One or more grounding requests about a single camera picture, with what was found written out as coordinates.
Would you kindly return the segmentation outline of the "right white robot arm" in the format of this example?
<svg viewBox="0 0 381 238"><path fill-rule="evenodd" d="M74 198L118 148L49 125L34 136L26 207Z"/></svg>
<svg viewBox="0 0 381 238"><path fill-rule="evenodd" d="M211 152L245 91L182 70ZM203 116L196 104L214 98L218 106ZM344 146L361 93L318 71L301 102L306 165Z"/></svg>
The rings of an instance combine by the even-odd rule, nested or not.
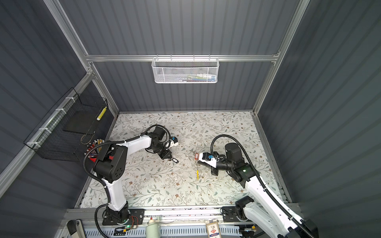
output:
<svg viewBox="0 0 381 238"><path fill-rule="evenodd" d="M245 162L246 152L239 144L226 144L225 152L222 159L215 152L205 159L213 173L226 171L249 193L235 203L238 219L252 221L271 238L319 237L316 224L294 212L264 182L253 165Z"/></svg>

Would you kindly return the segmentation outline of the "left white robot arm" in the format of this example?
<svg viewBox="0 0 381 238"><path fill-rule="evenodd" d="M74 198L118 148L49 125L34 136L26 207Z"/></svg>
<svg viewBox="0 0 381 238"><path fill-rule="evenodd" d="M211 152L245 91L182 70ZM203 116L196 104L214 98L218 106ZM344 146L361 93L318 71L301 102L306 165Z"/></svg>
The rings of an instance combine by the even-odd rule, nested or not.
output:
<svg viewBox="0 0 381 238"><path fill-rule="evenodd" d="M106 142L95 161L93 171L107 195L106 214L117 223L130 219L128 202L124 196L122 175L127 158L143 149L157 154L162 160L172 160L170 148L178 145L178 139L161 125L149 127L141 135L118 142Z"/></svg>

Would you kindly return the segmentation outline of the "playing card box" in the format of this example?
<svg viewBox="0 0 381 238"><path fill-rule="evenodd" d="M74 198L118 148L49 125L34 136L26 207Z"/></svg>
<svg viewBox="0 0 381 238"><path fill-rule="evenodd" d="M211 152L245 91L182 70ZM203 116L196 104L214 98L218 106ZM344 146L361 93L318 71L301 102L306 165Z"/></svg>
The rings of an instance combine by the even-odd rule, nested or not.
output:
<svg viewBox="0 0 381 238"><path fill-rule="evenodd" d="M208 221L205 226L209 238L222 238L218 221Z"/></svg>

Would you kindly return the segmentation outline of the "red pencil cup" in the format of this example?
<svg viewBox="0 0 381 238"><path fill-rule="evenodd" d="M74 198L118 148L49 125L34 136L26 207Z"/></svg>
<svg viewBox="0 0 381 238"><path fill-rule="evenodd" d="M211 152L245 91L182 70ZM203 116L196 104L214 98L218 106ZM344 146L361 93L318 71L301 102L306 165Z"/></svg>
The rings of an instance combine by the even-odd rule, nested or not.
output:
<svg viewBox="0 0 381 238"><path fill-rule="evenodd" d="M98 154L100 153L102 147L97 147L98 145L101 145L105 142L105 140L103 139L96 139L94 140L92 143L89 143L87 145L87 149L86 149L86 152L85 152L85 157L92 161L92 162L96 162L97 160L97 157L98 157Z"/></svg>

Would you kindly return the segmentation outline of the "yellow marker in basket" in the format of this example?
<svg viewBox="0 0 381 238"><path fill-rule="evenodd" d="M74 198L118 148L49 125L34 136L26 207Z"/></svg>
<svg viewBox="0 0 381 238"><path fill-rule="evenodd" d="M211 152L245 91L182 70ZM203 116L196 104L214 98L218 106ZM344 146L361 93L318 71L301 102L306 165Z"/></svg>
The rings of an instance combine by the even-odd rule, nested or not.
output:
<svg viewBox="0 0 381 238"><path fill-rule="evenodd" d="M107 109L108 109L108 107L106 106L106 107L104 107L104 108L101 110L101 112L99 113L99 115L98 115L97 118L96 118L97 121L100 121L100 120L103 118L103 116L105 115Z"/></svg>

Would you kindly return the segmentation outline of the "white bottle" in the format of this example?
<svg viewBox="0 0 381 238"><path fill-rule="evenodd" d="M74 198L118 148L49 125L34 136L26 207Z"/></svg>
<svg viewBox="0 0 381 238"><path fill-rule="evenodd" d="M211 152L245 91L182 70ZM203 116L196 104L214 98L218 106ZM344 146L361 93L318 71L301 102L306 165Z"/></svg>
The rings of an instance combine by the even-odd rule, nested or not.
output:
<svg viewBox="0 0 381 238"><path fill-rule="evenodd" d="M145 235L146 235L146 238L160 238L161 237L160 222L151 218L147 223Z"/></svg>

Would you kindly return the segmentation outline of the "black stapler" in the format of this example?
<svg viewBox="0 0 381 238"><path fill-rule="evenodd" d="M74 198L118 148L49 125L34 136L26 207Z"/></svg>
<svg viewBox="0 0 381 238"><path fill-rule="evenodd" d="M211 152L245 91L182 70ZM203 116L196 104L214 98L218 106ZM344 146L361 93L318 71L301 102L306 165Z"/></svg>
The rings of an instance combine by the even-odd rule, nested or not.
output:
<svg viewBox="0 0 381 238"><path fill-rule="evenodd" d="M86 238L81 220L69 220L66 226L71 238Z"/></svg>

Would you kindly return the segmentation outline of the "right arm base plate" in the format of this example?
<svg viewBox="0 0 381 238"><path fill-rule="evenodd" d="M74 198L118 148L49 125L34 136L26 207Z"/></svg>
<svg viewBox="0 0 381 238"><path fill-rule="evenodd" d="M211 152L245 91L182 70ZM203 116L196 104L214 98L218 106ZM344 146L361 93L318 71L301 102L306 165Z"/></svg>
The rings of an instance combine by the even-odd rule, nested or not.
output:
<svg viewBox="0 0 381 238"><path fill-rule="evenodd" d="M246 222L248 219L244 214L243 208L236 206L223 206L220 213L224 222Z"/></svg>

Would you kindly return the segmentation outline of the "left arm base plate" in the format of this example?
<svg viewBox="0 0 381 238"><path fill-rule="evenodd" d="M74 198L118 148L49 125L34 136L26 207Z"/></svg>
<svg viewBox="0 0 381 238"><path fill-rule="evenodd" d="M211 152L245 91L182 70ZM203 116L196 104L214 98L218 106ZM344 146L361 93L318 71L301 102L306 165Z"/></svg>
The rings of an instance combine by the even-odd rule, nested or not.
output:
<svg viewBox="0 0 381 238"><path fill-rule="evenodd" d="M106 207L106 210L102 214L102 225L141 225L144 219L144 214L144 209L124 209L121 211L114 211L109 207Z"/></svg>

